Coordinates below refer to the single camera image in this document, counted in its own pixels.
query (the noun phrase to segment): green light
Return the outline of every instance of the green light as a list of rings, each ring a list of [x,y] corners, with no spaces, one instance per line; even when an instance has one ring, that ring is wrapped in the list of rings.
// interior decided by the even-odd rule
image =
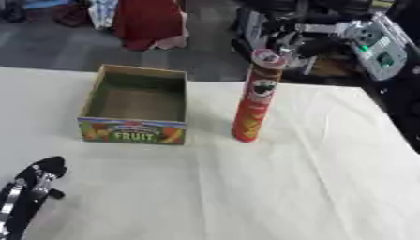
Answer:
[[[362,45],[361,50],[362,53],[366,52],[369,49],[368,45]]]

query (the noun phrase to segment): floor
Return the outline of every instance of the floor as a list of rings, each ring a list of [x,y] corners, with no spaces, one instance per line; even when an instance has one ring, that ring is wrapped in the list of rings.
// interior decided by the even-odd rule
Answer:
[[[53,22],[51,12],[32,11],[24,23],[0,21],[0,66],[97,71],[119,64],[186,70],[192,81],[241,81],[248,63],[231,53],[228,31],[235,8],[233,0],[187,0],[188,47],[147,52],[126,50],[91,26],[67,28]]]

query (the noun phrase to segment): red chip can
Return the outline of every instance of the red chip can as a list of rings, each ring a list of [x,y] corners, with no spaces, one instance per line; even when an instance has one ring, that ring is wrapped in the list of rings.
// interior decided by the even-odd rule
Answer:
[[[252,62],[232,128],[232,135],[246,143],[258,137],[286,59],[271,50],[258,49],[252,54]]]

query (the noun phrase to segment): open cardboard tray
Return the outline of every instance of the open cardboard tray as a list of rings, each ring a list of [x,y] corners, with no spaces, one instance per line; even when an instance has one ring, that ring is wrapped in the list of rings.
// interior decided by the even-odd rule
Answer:
[[[183,144],[187,74],[103,65],[78,118],[89,142]]]

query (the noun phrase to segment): wrinkled cloth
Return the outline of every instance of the wrinkled cloth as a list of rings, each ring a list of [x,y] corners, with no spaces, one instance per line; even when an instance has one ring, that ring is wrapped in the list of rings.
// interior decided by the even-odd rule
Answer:
[[[160,40],[183,36],[184,22],[173,0],[120,0],[114,30],[125,47],[147,50]]]
[[[90,3],[89,15],[95,28],[111,28],[118,0],[90,0]]]

